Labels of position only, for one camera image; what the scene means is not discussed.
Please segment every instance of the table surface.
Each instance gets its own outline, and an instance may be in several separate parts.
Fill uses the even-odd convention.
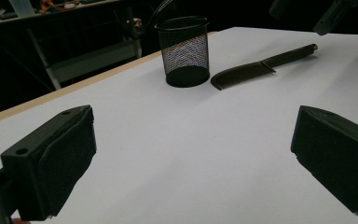
[[[233,27],[208,40],[212,75],[319,49],[223,91],[167,85],[155,54],[0,114],[1,153],[63,110],[93,108],[97,154],[45,223],[358,223],[290,151],[301,105],[358,124],[358,35]]]

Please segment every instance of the mesh cup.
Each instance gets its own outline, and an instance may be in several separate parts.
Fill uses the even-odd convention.
[[[209,79],[208,23],[206,18],[192,16],[156,24],[169,85],[193,87]]]

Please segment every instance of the black comb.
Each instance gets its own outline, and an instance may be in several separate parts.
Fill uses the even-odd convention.
[[[211,78],[211,83],[218,90],[223,90],[238,85],[246,80],[262,77],[274,73],[272,69],[281,64],[290,63],[311,55],[318,48],[315,44],[310,44],[299,49],[293,49],[282,54],[278,54],[256,63],[247,63],[237,67],[229,68]]]

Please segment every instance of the pencil holder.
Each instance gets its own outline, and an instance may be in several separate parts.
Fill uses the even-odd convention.
[[[169,85],[194,87],[209,79],[208,23],[204,17],[191,16],[156,24]]]

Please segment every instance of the comb teeth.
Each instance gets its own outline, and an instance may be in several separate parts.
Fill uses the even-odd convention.
[[[214,75],[211,78],[211,84],[222,91],[232,86],[239,85],[247,80],[274,72],[275,70],[263,63],[250,63],[230,68]]]

